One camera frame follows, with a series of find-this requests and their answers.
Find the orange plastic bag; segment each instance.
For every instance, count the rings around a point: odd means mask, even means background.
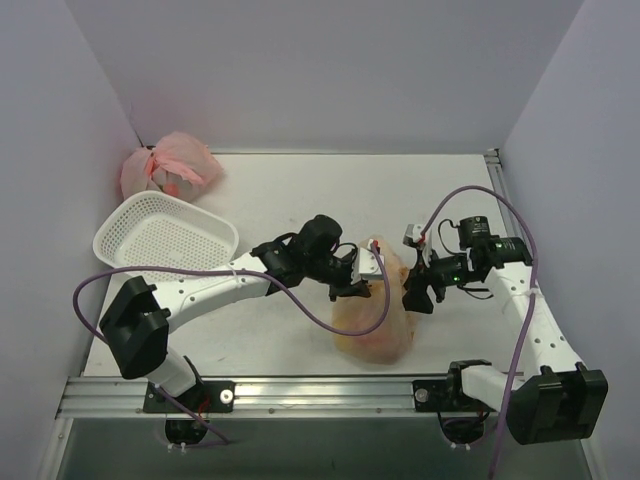
[[[391,246],[380,237],[378,240],[380,253],[384,256],[384,264],[391,286],[391,305],[387,318],[382,325],[368,335],[346,337],[334,335],[339,350],[370,363],[390,364],[398,361],[411,348],[416,327],[415,315],[405,312],[402,306],[404,282],[409,276],[409,269],[393,252]],[[368,240],[360,244],[366,246]],[[384,309],[384,283],[370,282],[371,297],[338,298],[333,306],[331,323],[343,330],[364,330],[373,325]]]
[[[191,201],[222,173],[207,146],[196,138],[173,132],[151,150],[138,148],[125,160],[120,174],[122,195],[159,190]]]

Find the pink plastic bag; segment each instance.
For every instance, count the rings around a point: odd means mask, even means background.
[[[222,173],[205,144],[181,132],[162,137],[152,149],[138,148],[120,174],[122,195],[158,190],[191,201]]]
[[[347,337],[334,335],[339,350],[370,363],[390,364],[398,361],[411,348],[416,327],[415,316],[405,312],[402,305],[403,285],[409,269],[393,252],[391,246],[380,237],[380,253],[384,255],[385,269],[391,286],[391,305],[385,321],[368,335]],[[373,325],[384,309],[384,283],[380,280],[369,284],[371,297],[338,298],[333,306],[331,323],[343,330],[364,330]]]

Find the robotic arm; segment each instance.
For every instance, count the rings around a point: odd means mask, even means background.
[[[422,225],[409,225],[404,243],[417,252],[405,284],[406,310],[430,314],[450,286],[483,282],[516,335],[524,322],[529,296],[536,294],[533,318],[520,357],[523,379],[513,384],[507,425],[521,444],[587,438],[607,394],[600,370],[588,370],[571,348],[538,288],[531,291],[532,259],[520,238],[492,235],[486,217],[470,217],[457,227],[464,252],[439,258],[430,239],[422,242]],[[473,398],[499,411],[507,376],[485,360],[453,362],[447,379],[449,400]]]
[[[295,287],[305,277],[328,284],[332,300],[368,297],[367,281],[382,278],[382,272],[367,249],[335,256],[341,235],[338,223],[318,215],[299,233],[263,243],[217,268],[220,276],[158,285],[147,285],[142,277],[128,280],[100,320],[122,377],[146,377],[173,397],[195,396],[186,403],[197,404],[202,386],[195,368],[168,347],[169,334],[182,325],[225,305],[276,293],[279,285]],[[372,248],[376,247],[370,242],[368,249]]]

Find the perforated basket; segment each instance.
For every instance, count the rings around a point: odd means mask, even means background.
[[[113,267],[151,265],[210,270],[229,262],[237,248],[238,231],[231,223],[154,191],[125,200],[93,239],[96,256]],[[161,272],[142,275],[153,282],[177,278]]]

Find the plastic bag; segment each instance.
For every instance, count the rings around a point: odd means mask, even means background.
[[[181,132],[160,139],[151,150],[138,148],[125,160],[120,173],[122,195],[158,190],[191,201],[222,173],[205,144]]]
[[[380,253],[384,256],[385,269],[391,286],[391,305],[382,325],[368,335],[347,337],[334,335],[339,350],[370,363],[390,364],[399,360],[411,348],[415,332],[415,315],[405,312],[402,305],[403,285],[409,269],[393,252],[391,246],[380,237]],[[344,330],[364,330],[373,325],[384,309],[384,282],[370,282],[371,297],[338,298],[333,306],[331,323]]]

